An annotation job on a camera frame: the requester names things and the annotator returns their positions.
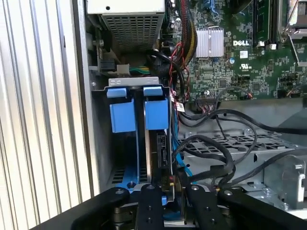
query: dell logo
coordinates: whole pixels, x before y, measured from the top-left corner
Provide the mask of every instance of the dell logo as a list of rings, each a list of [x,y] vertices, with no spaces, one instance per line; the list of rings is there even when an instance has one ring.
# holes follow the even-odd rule
[[[249,46],[248,40],[234,41],[234,46]]]

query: green motherboard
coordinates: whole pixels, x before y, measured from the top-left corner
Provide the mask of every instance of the green motherboard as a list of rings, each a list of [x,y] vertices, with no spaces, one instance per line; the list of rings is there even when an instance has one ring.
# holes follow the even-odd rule
[[[260,23],[267,27],[266,5],[260,9]],[[259,49],[253,46],[253,4],[241,13],[229,14],[225,0],[216,0],[212,13],[205,9],[202,1],[192,6],[196,30],[219,26],[224,29],[224,56],[214,58],[194,57],[189,64],[190,102],[195,99],[214,99],[226,87],[239,86],[252,93],[253,99],[286,97],[296,85],[306,84],[307,67],[296,63],[290,42],[278,44],[276,50]],[[174,38],[181,40],[181,21],[177,12],[172,12],[175,22]],[[235,46],[234,41],[241,42]],[[295,44],[300,60],[307,60],[307,43]],[[297,91],[291,97],[302,97]],[[240,100],[242,93],[228,91],[224,100]]]

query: silver heatsink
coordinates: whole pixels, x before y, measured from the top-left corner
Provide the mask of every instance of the silver heatsink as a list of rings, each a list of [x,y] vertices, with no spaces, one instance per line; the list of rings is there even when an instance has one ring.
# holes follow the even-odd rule
[[[197,58],[224,56],[224,29],[208,28],[197,30]]]

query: ventilated side panel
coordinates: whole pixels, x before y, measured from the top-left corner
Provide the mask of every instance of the ventilated side panel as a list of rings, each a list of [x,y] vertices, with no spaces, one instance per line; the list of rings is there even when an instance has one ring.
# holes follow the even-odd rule
[[[0,229],[91,197],[70,0],[0,1]]]

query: black cable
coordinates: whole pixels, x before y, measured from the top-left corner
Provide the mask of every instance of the black cable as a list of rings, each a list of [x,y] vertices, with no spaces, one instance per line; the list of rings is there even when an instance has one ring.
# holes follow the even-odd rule
[[[232,172],[230,174],[228,174],[227,176],[224,176],[220,181],[218,186],[220,188],[223,188],[224,184],[227,184],[235,175],[236,173],[236,166],[234,166],[234,168],[232,169]]]
[[[220,101],[222,95],[223,95],[224,93],[226,93],[228,90],[239,90],[239,91],[241,91],[241,92],[246,93],[247,95],[250,95],[250,93],[249,93],[248,91],[242,89],[241,87],[238,87],[238,86],[229,86],[229,87],[223,89],[222,91],[220,91],[220,93],[217,95],[217,97],[216,97],[216,99],[215,99],[215,103],[214,103],[214,110],[217,109],[218,103],[219,103],[219,101]]]
[[[194,135],[192,137],[185,139],[177,147],[177,149],[172,152],[172,159],[175,159],[176,155],[179,152],[181,152],[189,143],[191,143],[193,140],[196,140],[196,139],[203,141],[206,144],[210,144],[210,145],[216,147],[224,155],[226,165],[224,165],[222,169],[213,169],[213,170],[201,172],[199,174],[190,176],[189,177],[190,182],[199,181],[199,180],[203,180],[203,179],[206,179],[206,178],[211,178],[213,176],[214,177],[224,176],[224,175],[230,173],[233,170],[234,162],[232,160],[232,157],[231,157],[229,150],[227,148],[225,148],[219,142],[217,142],[217,141],[215,141],[215,140],[213,140],[209,137],[203,136],[203,135]]]
[[[248,126],[254,133],[254,141],[253,143],[251,144],[251,146],[249,147],[249,149],[247,150],[247,152],[241,157],[239,158],[238,160],[234,161],[234,164],[239,164],[240,162],[242,162],[252,151],[253,149],[255,148],[256,144],[257,144],[257,139],[258,139],[258,136],[257,136],[257,132],[255,130],[255,128],[249,124],[248,122],[246,121],[241,121],[241,120],[234,120],[234,119],[228,119],[228,118],[222,118],[220,117],[219,118],[221,121],[232,121],[232,122],[237,122],[237,123],[241,123],[241,124],[244,124],[246,126]]]
[[[184,112],[180,113],[185,119],[189,120],[189,121],[197,121],[199,119],[204,118],[206,115],[204,113],[202,114],[194,114],[194,115],[188,115]]]
[[[223,130],[223,128],[222,128],[222,126],[221,126],[221,123],[220,123],[219,117],[218,117],[218,116],[216,116],[215,120],[216,120],[216,123],[217,123],[218,127],[220,128],[220,131],[221,131],[221,133],[222,133],[222,135],[223,135],[224,139],[225,139],[225,140],[227,140],[227,137],[226,137],[226,135],[225,135],[225,132],[224,132],[224,130]]]
[[[174,67],[174,69],[176,70],[176,72],[177,72],[177,74],[178,74],[178,76],[179,76],[181,96],[182,96],[182,98],[184,98],[184,87],[185,87],[185,83],[184,83],[183,72],[182,72],[180,66],[177,65],[174,61],[171,61],[171,59],[170,59],[168,56],[166,56],[165,54],[160,53],[160,52],[158,52],[158,51],[156,51],[156,50],[152,50],[152,49],[151,49],[151,50],[147,50],[147,51],[146,51],[146,54],[152,55],[152,56],[156,56],[157,58],[160,58],[161,60],[163,60],[163,61],[165,61],[165,62],[167,62],[167,63],[169,63],[169,64],[170,64],[171,62],[173,63],[173,67]]]
[[[276,156],[271,157],[270,159],[268,159],[267,161],[265,161],[262,165],[258,166],[257,168],[255,168],[254,170],[250,171],[249,173],[240,176],[236,179],[234,179],[232,182],[223,185],[223,187],[231,187],[234,186],[244,180],[247,180],[255,175],[257,175],[258,173],[260,173],[263,169],[265,169],[266,167],[268,167],[269,165],[271,165],[272,163],[274,163],[275,161],[288,156],[288,155],[294,155],[294,156],[303,156],[303,155],[307,155],[306,150],[305,149],[295,149],[295,150],[291,150],[291,151],[287,151],[287,152],[282,152]]]
[[[198,127],[200,125],[202,125],[205,121],[207,121],[208,119],[212,118],[212,117],[215,117],[216,115],[218,114],[233,114],[233,115],[236,115],[236,116],[239,116],[247,121],[249,121],[250,123],[258,126],[259,128],[262,128],[262,129],[265,129],[265,130],[268,130],[268,131],[271,131],[271,132],[276,132],[276,133],[289,133],[289,134],[299,134],[299,135],[307,135],[307,129],[299,129],[299,128],[280,128],[280,127],[271,127],[271,126],[267,126],[267,125],[264,125],[258,121],[256,121],[255,119],[251,118],[250,116],[242,113],[242,112],[239,112],[239,111],[236,111],[236,110],[232,110],[232,109],[219,109],[219,110],[216,110],[210,114],[208,114],[206,117],[204,117],[200,122],[194,124],[194,125],[190,125],[190,124],[187,124],[187,123],[183,123],[185,126],[188,126],[188,127]]]
[[[200,153],[200,152],[190,150],[188,148],[184,148],[182,151],[187,152],[195,157],[204,158],[204,159],[213,159],[213,160],[221,161],[223,163],[227,163],[227,160],[225,157],[215,154],[215,153]]]

